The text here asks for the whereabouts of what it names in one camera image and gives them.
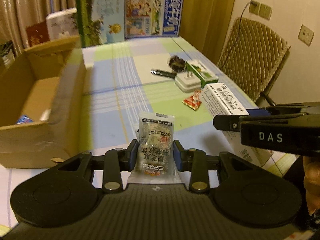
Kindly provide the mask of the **person's right hand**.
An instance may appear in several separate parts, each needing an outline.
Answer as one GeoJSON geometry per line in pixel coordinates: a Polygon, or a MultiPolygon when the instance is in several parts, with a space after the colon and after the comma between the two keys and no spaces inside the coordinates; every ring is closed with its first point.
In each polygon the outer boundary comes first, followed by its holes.
{"type": "Polygon", "coordinates": [[[306,203],[309,215],[319,210],[320,168],[319,161],[310,157],[303,157],[304,187],[306,189],[306,203]]]}

